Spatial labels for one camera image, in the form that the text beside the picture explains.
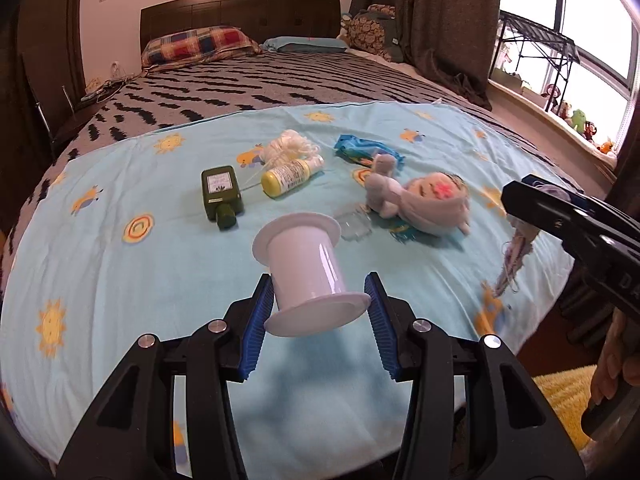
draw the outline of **blue blanket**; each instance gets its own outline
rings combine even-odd
[[[204,212],[200,173],[232,164],[242,185],[260,149],[292,128],[322,148],[324,172],[279,199],[242,195],[238,226],[220,232]],[[541,234],[517,290],[486,300],[513,235],[500,203],[511,180],[534,173],[565,186],[548,165],[448,105],[367,104],[241,112],[127,139],[72,160],[38,205],[15,258],[0,324],[0,369],[12,416],[44,456],[62,455],[76,424],[142,333],[186,336],[248,297],[265,269],[252,257],[260,228],[288,212],[331,215],[364,201],[361,170],[334,155],[340,134],[404,155],[400,182],[445,171],[471,195],[471,234],[402,243],[393,222],[336,247],[351,290],[375,270],[386,291],[449,334],[477,338],[487,324],[516,352],[564,286],[572,259]],[[177,431],[186,437],[184,384]],[[332,332],[265,338],[255,372],[229,387],[249,478],[327,478],[399,447],[409,384],[383,370],[366,316]],[[462,390],[456,390],[462,400]],[[188,468],[184,450],[178,460]]]

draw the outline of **white spool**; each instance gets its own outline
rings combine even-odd
[[[334,246],[340,224],[318,213],[292,213],[265,225],[254,239],[254,258],[269,266],[278,311],[265,323],[283,337],[315,334],[360,317],[371,298],[348,292]]]

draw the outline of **white label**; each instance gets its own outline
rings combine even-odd
[[[210,193],[219,193],[220,191],[232,189],[233,185],[231,184],[231,175],[228,173],[209,175],[207,177],[207,186],[209,186]]]
[[[306,180],[306,164],[299,160],[292,160],[285,166],[273,168],[271,172],[275,175],[280,184],[282,192],[287,192],[296,186],[299,186]]]

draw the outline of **green plush toy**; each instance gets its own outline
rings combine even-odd
[[[574,127],[574,130],[581,135],[584,133],[584,123],[586,122],[587,116],[580,109],[576,110],[571,116],[571,124]]]

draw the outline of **cushion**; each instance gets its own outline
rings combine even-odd
[[[301,38],[297,36],[279,36],[265,41],[261,47],[269,52],[317,52],[330,54],[344,52],[348,45],[335,38]]]
[[[192,28],[149,41],[142,53],[142,68],[168,70],[261,52],[258,44],[239,28]]]
[[[377,4],[356,14],[348,22],[350,47],[382,56],[389,62],[402,63],[395,16],[393,7]]]

